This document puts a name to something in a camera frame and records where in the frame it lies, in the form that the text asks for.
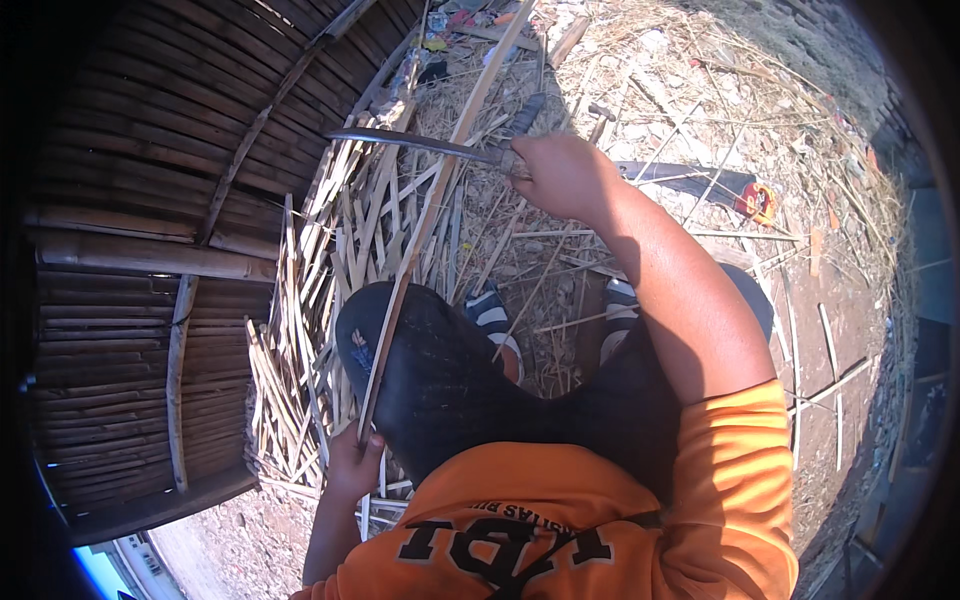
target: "sky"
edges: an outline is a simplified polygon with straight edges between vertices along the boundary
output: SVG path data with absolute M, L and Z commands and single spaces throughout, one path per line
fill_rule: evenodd
M 106 600 L 116 600 L 118 589 L 132 595 L 130 589 L 117 575 L 116 569 L 113 568 L 106 554 L 93 554 L 89 546 L 74 548 L 73 553 L 77 555 L 77 559 Z

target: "knife handle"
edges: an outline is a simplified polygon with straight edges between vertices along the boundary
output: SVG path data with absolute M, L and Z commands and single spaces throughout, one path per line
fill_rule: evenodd
M 503 151 L 503 157 L 500 158 L 500 173 L 512 175 L 522 180 L 533 180 L 530 170 L 527 169 L 526 161 L 509 148 Z

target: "left arm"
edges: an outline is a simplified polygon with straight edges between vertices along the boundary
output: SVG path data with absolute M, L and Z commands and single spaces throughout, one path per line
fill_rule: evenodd
M 376 487 L 383 438 L 374 434 L 365 449 L 357 447 L 357 421 L 330 441 L 326 489 L 317 505 L 310 544 L 303 560 L 303 584 L 312 586 L 337 572 L 350 550 L 360 545 L 353 512 Z

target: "leg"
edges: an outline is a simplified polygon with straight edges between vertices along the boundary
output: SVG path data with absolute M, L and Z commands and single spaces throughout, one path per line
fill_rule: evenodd
M 353 391 L 367 389 L 393 283 L 356 292 L 336 324 Z M 468 448 L 533 441 L 542 401 L 503 374 L 487 336 L 432 290 L 411 285 L 400 310 L 373 423 L 414 485 Z
M 743 271 L 720 267 L 754 310 L 769 341 L 773 308 L 763 291 Z M 557 441 L 582 445 L 620 465 L 668 505 L 681 408 L 644 321 L 634 321 L 589 383 L 554 400 L 550 432 Z

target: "striped sandal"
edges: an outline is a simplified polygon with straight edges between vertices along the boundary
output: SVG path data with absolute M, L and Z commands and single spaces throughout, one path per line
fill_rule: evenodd
M 487 279 L 480 296 L 475 297 L 472 293 L 468 293 L 464 301 L 464 315 L 480 327 L 498 348 L 502 344 L 514 351 L 519 372 L 519 377 L 514 383 L 519 385 L 523 381 L 523 358 L 514 336 L 507 335 L 510 330 L 510 321 L 503 307 L 503 299 L 496 291 L 496 283 Z
M 622 279 L 613 278 L 607 283 L 603 291 L 604 312 L 620 311 L 607 316 L 607 337 L 604 338 L 603 346 L 600 347 L 600 364 L 604 364 L 616 350 L 616 347 L 623 342 L 630 332 L 631 327 L 636 323 L 639 317 L 637 309 L 624 310 L 636 304 L 636 292 L 629 282 Z

